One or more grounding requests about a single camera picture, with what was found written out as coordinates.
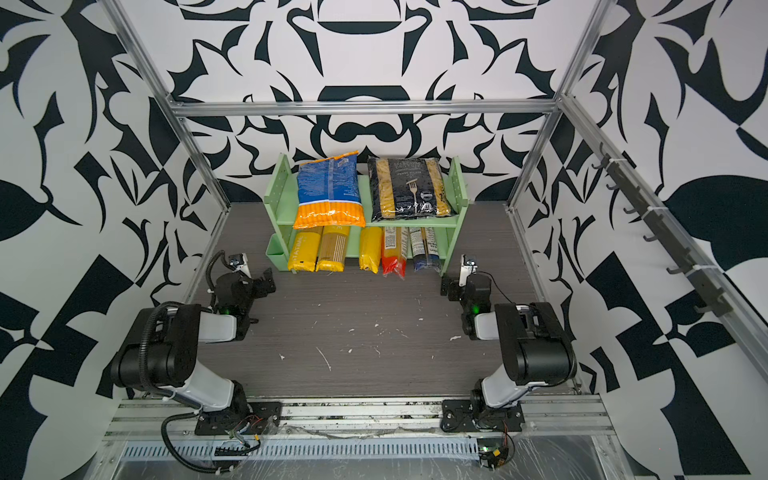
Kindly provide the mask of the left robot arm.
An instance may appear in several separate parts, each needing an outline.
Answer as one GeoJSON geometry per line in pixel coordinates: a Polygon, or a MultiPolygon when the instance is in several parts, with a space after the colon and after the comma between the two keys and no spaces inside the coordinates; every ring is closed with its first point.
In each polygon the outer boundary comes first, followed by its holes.
{"type": "Polygon", "coordinates": [[[244,340],[256,322],[250,316],[254,301],[275,291],[271,269],[256,279],[234,270],[214,283],[209,306],[168,301],[140,310],[111,361],[112,382],[201,412],[247,415],[242,385],[203,365],[198,350],[244,340]]]}

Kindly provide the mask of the small electronics board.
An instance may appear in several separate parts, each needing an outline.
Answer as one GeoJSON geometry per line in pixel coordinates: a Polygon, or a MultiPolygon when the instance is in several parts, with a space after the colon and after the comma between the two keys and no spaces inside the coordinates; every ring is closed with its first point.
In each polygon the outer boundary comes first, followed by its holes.
{"type": "Polygon", "coordinates": [[[508,464],[516,454],[514,439],[505,436],[498,445],[481,444],[479,446],[479,465],[488,470],[497,470],[508,464]]]}

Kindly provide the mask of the grey blue spaghetti pack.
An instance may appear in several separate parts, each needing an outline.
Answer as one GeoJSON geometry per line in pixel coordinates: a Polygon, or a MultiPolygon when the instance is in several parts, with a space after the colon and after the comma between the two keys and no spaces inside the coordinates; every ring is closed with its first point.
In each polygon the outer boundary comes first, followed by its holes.
{"type": "Polygon", "coordinates": [[[414,227],[409,229],[414,271],[442,270],[435,229],[432,227],[414,227]]]}

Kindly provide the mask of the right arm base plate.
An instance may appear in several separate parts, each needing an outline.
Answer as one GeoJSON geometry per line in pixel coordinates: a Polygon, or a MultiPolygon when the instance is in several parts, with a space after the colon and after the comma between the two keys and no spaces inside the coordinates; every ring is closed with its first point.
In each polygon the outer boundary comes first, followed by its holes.
{"type": "Polygon", "coordinates": [[[446,433],[521,432],[525,417],[520,406],[503,409],[487,407],[481,400],[443,400],[440,429],[446,433]]]}

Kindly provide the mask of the wall hook rail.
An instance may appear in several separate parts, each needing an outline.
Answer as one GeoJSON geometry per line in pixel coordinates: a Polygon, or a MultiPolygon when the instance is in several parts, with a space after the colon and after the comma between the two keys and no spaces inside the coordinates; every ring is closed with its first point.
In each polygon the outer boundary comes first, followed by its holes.
{"type": "Polygon", "coordinates": [[[657,242],[673,262],[666,269],[670,275],[683,275],[698,293],[704,305],[696,309],[699,313],[712,313],[723,317],[734,311],[726,298],[725,289],[717,279],[716,267],[694,248],[693,240],[662,205],[661,200],[635,172],[624,158],[609,155],[603,146],[599,148],[600,160],[593,167],[603,170],[612,180],[608,188],[621,192],[630,206],[624,212],[639,218],[649,229],[644,237],[648,243],[657,242]]]}

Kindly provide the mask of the aluminium frame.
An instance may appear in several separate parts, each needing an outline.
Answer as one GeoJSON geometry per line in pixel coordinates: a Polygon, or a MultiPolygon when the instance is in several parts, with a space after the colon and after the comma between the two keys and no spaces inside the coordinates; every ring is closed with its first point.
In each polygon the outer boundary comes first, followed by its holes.
{"type": "MultiPolygon", "coordinates": [[[[118,38],[128,53],[136,62],[140,73],[144,76],[151,93],[159,103],[159,107],[171,125],[171,129],[186,152],[191,156],[193,164],[199,169],[204,183],[211,188],[215,199],[224,212],[230,209],[230,201],[216,179],[205,156],[202,154],[189,129],[184,124],[187,117],[213,116],[246,116],[254,115],[369,115],[369,114],[452,114],[452,113],[543,113],[548,120],[538,134],[536,144],[531,150],[531,157],[537,158],[543,150],[544,141],[550,139],[559,118],[567,117],[577,132],[588,143],[590,149],[597,154],[603,146],[605,151],[615,157],[624,158],[618,148],[606,134],[600,131],[589,117],[579,101],[572,96],[575,84],[575,73],[586,60],[589,51],[596,45],[599,30],[607,19],[613,4],[610,1],[598,2],[585,27],[584,34],[578,42],[575,57],[567,70],[567,75],[561,90],[553,99],[537,100],[367,100],[367,101],[303,101],[303,102],[213,102],[213,103],[179,103],[172,100],[160,79],[151,57],[142,44],[140,37],[132,24],[128,13],[118,1],[105,1],[102,4],[107,18],[114,25],[118,38]]],[[[690,233],[684,231],[693,240],[690,233]]],[[[767,373],[767,324],[761,319],[758,311],[750,306],[746,297],[739,293],[736,285],[726,278],[722,269],[715,265],[713,259],[703,253],[694,243],[697,252],[716,267],[717,279],[725,289],[726,298],[734,311],[719,317],[726,330],[741,347],[745,356],[761,374],[767,373]]]]}

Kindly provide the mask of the brown cardboard pasta box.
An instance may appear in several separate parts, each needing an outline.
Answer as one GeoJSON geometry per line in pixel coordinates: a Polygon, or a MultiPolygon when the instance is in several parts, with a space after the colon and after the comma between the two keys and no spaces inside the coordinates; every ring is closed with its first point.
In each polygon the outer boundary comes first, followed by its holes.
{"type": "Polygon", "coordinates": [[[379,273],[382,253],[383,229],[366,227],[361,230],[359,240],[359,267],[363,271],[379,273]]]}

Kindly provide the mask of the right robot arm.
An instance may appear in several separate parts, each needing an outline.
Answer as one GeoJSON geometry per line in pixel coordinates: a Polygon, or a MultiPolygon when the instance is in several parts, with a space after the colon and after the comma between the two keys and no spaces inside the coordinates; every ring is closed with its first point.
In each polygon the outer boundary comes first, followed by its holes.
{"type": "Polygon", "coordinates": [[[482,378],[472,392],[473,409],[509,409],[539,388],[552,388],[572,379],[576,356],[553,307],[547,302],[491,302],[493,279],[482,273],[447,278],[440,293],[462,307],[465,335],[475,341],[496,341],[501,365],[482,378]]]}

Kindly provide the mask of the blue orange pasta bag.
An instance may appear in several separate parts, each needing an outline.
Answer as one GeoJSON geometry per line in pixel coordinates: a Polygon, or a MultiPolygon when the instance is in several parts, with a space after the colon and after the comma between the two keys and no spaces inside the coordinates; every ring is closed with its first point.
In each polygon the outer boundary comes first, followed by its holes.
{"type": "Polygon", "coordinates": [[[297,173],[296,230],[365,227],[357,173],[358,151],[302,164],[297,173]]]}

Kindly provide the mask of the red spaghetti pack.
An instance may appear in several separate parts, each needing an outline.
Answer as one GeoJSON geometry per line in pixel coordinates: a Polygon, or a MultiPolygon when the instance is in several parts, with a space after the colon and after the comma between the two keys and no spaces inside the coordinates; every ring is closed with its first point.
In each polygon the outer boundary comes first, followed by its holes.
{"type": "Polygon", "coordinates": [[[408,251],[408,232],[404,227],[385,227],[383,229],[381,266],[384,276],[406,276],[408,251]]]}

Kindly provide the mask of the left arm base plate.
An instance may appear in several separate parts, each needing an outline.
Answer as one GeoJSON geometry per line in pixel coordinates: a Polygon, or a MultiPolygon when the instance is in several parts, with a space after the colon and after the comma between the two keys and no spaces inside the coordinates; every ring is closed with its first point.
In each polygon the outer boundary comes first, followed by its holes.
{"type": "Polygon", "coordinates": [[[261,435],[276,429],[281,423],[283,404],[279,401],[249,402],[247,407],[231,406],[198,416],[194,433],[197,436],[227,435],[232,430],[241,435],[261,435]]]}

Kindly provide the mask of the black penne pasta bag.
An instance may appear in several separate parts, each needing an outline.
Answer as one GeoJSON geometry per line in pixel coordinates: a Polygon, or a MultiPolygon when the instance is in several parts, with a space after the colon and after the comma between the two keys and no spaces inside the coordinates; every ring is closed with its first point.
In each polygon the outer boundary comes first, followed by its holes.
{"type": "Polygon", "coordinates": [[[437,158],[367,161],[373,221],[444,218],[455,214],[437,158]]]}

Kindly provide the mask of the yellow Pastatime spaghetti bag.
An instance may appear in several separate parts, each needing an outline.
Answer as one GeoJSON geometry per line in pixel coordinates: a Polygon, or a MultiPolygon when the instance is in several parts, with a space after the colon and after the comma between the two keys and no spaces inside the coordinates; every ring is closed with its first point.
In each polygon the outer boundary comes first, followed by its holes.
{"type": "Polygon", "coordinates": [[[316,262],[317,271],[343,272],[350,226],[325,226],[316,262]]]}

